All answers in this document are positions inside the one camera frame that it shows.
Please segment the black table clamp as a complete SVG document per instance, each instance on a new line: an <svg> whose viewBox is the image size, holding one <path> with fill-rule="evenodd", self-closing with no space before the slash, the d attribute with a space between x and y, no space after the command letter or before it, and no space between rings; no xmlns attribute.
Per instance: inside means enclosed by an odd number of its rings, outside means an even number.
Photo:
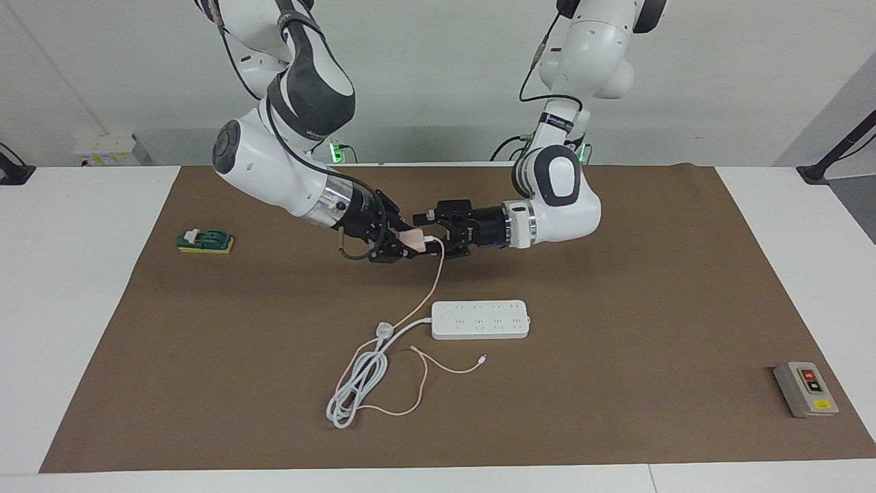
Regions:
<svg viewBox="0 0 876 493"><path fill-rule="evenodd" d="M0 185L19 186L26 184L36 171L36 167L27 164L20 155L0 141Z"/></svg>

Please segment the brown table mat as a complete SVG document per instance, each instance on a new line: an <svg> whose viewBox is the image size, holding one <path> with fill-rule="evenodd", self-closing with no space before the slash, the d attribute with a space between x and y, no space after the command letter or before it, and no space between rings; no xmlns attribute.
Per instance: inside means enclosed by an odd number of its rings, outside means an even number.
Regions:
<svg viewBox="0 0 876 493"><path fill-rule="evenodd" d="M438 259L348 262L338 235L181 169L44 473L822 461L876 441L719 175L595 166L581 240L474 249L435 300L522 300L517 340L408 331L346 429L354 350L429 291ZM227 255L184 253L218 229ZM813 362L839 412L795 418L773 368Z"/></svg>

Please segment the grey push-button switch box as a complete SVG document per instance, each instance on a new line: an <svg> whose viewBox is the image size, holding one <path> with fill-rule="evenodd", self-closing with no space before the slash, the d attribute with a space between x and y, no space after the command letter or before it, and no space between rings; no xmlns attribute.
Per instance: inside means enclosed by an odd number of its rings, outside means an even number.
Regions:
<svg viewBox="0 0 876 493"><path fill-rule="evenodd" d="M813 362L786 362L773 368L782 396L795 418L828 417L839 409Z"/></svg>

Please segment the white box with yellow labels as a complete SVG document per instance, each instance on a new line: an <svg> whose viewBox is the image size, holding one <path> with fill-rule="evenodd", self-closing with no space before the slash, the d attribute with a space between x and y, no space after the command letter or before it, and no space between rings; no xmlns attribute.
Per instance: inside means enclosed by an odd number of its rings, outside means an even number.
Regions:
<svg viewBox="0 0 876 493"><path fill-rule="evenodd" d="M73 151L78 166L146 166L151 154L133 134L108 134L81 141Z"/></svg>

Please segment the white power strip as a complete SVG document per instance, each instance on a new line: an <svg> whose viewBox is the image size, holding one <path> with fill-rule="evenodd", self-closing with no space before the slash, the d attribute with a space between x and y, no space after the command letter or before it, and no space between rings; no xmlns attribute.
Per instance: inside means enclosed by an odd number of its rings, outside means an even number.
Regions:
<svg viewBox="0 0 876 493"><path fill-rule="evenodd" d="M528 336L530 318L522 300L439 301L430 325L436 340L510 340Z"/></svg>

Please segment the green knife switch block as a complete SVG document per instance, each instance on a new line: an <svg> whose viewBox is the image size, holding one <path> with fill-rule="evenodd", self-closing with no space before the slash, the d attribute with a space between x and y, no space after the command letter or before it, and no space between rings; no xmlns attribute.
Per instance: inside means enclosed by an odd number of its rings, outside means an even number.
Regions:
<svg viewBox="0 0 876 493"><path fill-rule="evenodd" d="M218 229L193 228L184 231L177 237L176 247L184 253L211 253L211 255L227 255L231 252L235 238Z"/></svg>

